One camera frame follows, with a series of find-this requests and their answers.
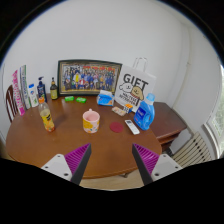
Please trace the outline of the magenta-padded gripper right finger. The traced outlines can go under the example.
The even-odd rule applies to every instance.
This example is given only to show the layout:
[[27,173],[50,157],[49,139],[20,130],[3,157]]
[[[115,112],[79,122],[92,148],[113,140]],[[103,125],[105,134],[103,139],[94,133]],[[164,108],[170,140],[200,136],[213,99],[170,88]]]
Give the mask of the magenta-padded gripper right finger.
[[144,185],[150,184],[182,169],[169,155],[158,155],[136,143],[132,144],[132,154]]

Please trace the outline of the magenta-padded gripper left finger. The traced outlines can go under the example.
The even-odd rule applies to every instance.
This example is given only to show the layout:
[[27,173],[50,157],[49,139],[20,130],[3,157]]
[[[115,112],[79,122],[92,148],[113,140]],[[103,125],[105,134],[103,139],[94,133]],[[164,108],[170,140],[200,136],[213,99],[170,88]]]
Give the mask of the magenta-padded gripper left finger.
[[56,154],[42,169],[79,185],[91,155],[91,144],[87,143],[66,155]]

